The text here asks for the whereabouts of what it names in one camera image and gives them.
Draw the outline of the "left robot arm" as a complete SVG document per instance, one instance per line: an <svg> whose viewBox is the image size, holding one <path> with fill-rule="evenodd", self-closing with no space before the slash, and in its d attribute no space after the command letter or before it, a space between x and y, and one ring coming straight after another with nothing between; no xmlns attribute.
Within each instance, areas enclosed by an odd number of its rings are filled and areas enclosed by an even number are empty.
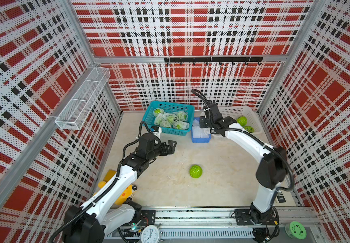
<svg viewBox="0 0 350 243"><path fill-rule="evenodd" d="M118 164L116 174L97 194L80 207L71 206L65 214L64 224L49 238L52 243L61 236L64 243L101 243L122 225L138 221L141 206L131 200L110 211L115 201L160 156L172 155L176 141L161 142L155 134L143 134L134 153Z"/></svg>

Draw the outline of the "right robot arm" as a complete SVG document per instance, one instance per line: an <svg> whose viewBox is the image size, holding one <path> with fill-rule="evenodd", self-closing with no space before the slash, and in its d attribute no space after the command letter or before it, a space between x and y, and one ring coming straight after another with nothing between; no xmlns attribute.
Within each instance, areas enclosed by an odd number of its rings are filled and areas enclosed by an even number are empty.
<svg viewBox="0 0 350 243"><path fill-rule="evenodd" d="M201 128L209 128L213 134L232 140L259 164L256 171L259 187L249 214L253 224L263 224L273 210L277 194L294 188L294 176L287 162L286 150L264 143L232 117L223 117L215 103L205 105L203 110L204 116L200 117L199 122Z"/></svg>

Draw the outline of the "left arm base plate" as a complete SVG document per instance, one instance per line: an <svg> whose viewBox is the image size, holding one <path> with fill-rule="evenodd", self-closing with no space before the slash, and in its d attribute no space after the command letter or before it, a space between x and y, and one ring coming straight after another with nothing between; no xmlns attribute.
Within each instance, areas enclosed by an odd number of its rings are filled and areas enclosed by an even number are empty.
<svg viewBox="0 0 350 243"><path fill-rule="evenodd" d="M155 210L142 210L137 217L134 217L131 222L124 224L123 227L127 227L127 226L146 227L148 225L154 225L155 218L156 218Z"/></svg>

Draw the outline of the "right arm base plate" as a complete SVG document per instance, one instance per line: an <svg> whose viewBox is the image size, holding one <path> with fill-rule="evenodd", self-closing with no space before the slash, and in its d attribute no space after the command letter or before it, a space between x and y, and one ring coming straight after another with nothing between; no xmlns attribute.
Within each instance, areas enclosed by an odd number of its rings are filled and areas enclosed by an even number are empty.
<svg viewBox="0 0 350 243"><path fill-rule="evenodd" d="M258 210L252 209L236 209L234 211L234 217L237 225L239 226L251 226L251 225L276 225L278 222L277 216L273 209L269 209L267 212L260 213Z"/></svg>

